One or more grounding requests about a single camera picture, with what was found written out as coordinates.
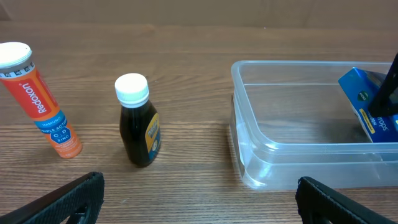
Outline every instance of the dark sauce bottle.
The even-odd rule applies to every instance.
[[[115,89],[122,104],[119,128],[124,147],[133,164],[146,167],[160,148],[159,114],[149,101],[147,80],[126,74],[116,80]]]

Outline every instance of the transparent plastic container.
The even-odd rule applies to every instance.
[[[371,143],[338,79],[390,63],[240,61],[231,132],[243,182],[296,189],[302,176],[333,188],[398,185],[398,142]]]

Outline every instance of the wood grain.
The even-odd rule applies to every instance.
[[[293,191],[256,192],[233,169],[228,122],[238,60],[390,60],[398,32],[0,22],[29,44],[84,145],[61,159],[0,87],[0,214],[89,172],[106,180],[98,223],[300,223]],[[113,83],[144,74],[163,144],[136,169],[119,137]],[[344,194],[398,221],[397,188]]]

